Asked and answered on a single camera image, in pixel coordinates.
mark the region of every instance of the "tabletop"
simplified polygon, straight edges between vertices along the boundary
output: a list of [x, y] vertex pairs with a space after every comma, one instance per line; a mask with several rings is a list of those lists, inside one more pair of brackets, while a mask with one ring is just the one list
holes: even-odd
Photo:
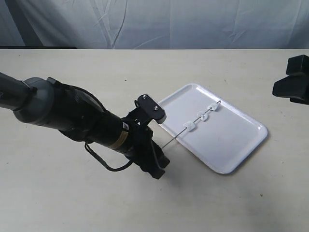
[[[272, 96], [290, 57], [309, 50], [0, 50], [0, 72], [53, 77], [125, 116], [197, 83], [263, 123], [267, 140], [219, 175], [177, 141], [155, 180], [136, 165], [112, 173], [56, 130], [0, 109], [0, 231], [305, 232], [309, 228], [309, 107]], [[153, 140], [168, 135], [155, 122]], [[126, 158], [93, 148], [113, 167]]]

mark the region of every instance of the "white tray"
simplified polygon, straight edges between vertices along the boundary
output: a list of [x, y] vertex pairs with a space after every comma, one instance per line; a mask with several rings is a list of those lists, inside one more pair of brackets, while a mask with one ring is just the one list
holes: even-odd
[[175, 136], [185, 122], [194, 121], [199, 111], [206, 111], [219, 100], [221, 105], [210, 112], [207, 121], [197, 121], [197, 128], [185, 131], [177, 141], [215, 172], [228, 174], [267, 137], [267, 129], [260, 122], [209, 90], [188, 84], [159, 103], [167, 114], [161, 127]]

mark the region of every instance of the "white plastic tray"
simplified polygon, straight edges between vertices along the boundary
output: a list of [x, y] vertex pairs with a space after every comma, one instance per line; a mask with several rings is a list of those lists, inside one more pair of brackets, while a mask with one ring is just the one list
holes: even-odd
[[177, 141], [215, 172], [228, 174], [267, 137], [267, 129], [260, 122], [209, 90], [188, 84], [159, 103], [167, 114], [161, 127], [175, 136], [185, 122], [194, 121], [199, 111], [206, 111], [219, 100], [221, 105], [210, 112], [207, 121], [197, 121], [197, 128], [185, 131]]

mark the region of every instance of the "white backdrop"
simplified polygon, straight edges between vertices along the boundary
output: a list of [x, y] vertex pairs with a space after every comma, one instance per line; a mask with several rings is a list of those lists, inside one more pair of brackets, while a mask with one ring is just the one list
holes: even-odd
[[309, 47], [309, 0], [17, 1], [47, 46]]

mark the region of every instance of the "metal rod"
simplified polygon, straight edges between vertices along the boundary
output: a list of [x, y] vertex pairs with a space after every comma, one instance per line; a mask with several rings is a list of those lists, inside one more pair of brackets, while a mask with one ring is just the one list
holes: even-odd
[[[207, 112], [209, 112], [210, 110], [211, 110], [211, 108], [209, 108], [208, 110], [206, 110], [206, 111], [204, 112], [204, 114], [207, 113]], [[199, 119], [200, 119], [200, 117], [198, 117], [197, 119], [195, 119], [195, 120], [193, 121], [193, 123], [197, 122]], [[185, 132], [186, 129], [187, 129], [187, 128], [183, 129], [181, 132], [179, 132], [178, 134], [176, 134], [175, 137], [172, 138], [171, 140], [169, 140], [161, 149], [163, 149], [164, 147], [166, 147], [167, 145], [169, 145], [172, 141], [174, 141], [179, 135], [181, 135], [183, 132]]]

